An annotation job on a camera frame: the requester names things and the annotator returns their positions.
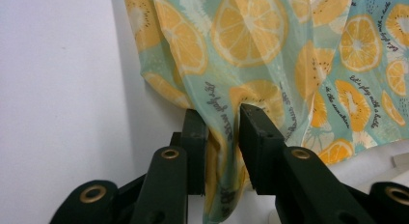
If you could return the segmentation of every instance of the fabric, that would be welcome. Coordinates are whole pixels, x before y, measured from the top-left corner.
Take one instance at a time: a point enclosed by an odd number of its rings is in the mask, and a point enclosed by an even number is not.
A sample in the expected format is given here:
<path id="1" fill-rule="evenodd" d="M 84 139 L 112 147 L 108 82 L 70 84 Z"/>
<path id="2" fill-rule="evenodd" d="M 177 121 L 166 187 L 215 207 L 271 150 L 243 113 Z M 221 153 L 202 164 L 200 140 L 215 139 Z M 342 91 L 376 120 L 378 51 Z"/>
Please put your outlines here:
<path id="1" fill-rule="evenodd" d="M 209 127 L 204 223 L 248 181 L 241 103 L 327 164 L 409 136 L 409 0 L 124 1 L 142 76 Z"/>

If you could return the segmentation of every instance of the white wall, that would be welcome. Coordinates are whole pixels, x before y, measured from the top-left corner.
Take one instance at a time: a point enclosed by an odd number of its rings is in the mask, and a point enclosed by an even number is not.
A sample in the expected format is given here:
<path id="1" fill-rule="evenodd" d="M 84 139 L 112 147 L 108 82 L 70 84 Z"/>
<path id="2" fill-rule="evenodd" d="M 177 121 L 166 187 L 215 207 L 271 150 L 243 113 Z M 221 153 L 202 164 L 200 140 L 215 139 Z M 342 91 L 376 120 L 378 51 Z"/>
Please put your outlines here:
<path id="1" fill-rule="evenodd" d="M 81 183 L 146 173 L 184 111 L 139 76 L 123 0 L 0 1 L 0 223 L 47 223 Z M 355 169 L 335 172 L 363 182 Z M 202 205 L 190 198 L 189 223 Z M 247 192 L 227 223 L 266 223 L 272 209 Z"/>

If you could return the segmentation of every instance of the metal grommet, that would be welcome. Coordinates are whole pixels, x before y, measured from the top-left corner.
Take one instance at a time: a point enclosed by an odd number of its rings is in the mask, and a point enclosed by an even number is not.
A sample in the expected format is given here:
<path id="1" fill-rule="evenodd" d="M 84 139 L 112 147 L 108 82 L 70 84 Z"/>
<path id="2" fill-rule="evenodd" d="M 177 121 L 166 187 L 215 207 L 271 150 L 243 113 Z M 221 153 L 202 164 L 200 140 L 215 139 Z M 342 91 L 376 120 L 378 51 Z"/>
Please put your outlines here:
<path id="1" fill-rule="evenodd" d="M 102 185 L 95 184 L 82 191 L 79 200 L 82 203 L 93 203 L 101 199 L 106 194 L 106 188 Z"/>
<path id="2" fill-rule="evenodd" d="M 178 151 L 173 150 L 173 149 L 169 149 L 169 150 L 163 151 L 161 155 L 164 158 L 173 159 L 173 158 L 178 157 Z"/>
<path id="3" fill-rule="evenodd" d="M 402 205 L 409 206 L 409 193 L 398 187 L 387 186 L 385 188 L 386 194 L 394 201 Z"/>
<path id="4" fill-rule="evenodd" d="M 291 151 L 292 155 L 300 159 L 308 159 L 310 158 L 310 154 L 304 150 L 296 149 Z"/>

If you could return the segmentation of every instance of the white surface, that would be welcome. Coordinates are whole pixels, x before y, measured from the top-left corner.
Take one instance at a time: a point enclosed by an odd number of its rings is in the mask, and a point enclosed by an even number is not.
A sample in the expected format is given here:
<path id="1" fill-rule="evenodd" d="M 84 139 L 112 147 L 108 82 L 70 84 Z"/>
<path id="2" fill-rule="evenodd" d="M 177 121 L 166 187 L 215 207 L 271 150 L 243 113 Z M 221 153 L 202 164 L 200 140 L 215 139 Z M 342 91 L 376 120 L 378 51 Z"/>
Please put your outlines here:
<path id="1" fill-rule="evenodd" d="M 184 111 L 139 76 L 123 0 L 0 1 L 0 223 L 47 223 L 81 183 L 146 173 Z M 333 170 L 357 185 L 409 150 L 376 152 Z M 201 223 L 203 198 L 189 202 Z M 273 207 L 246 192 L 226 223 L 267 223 Z"/>

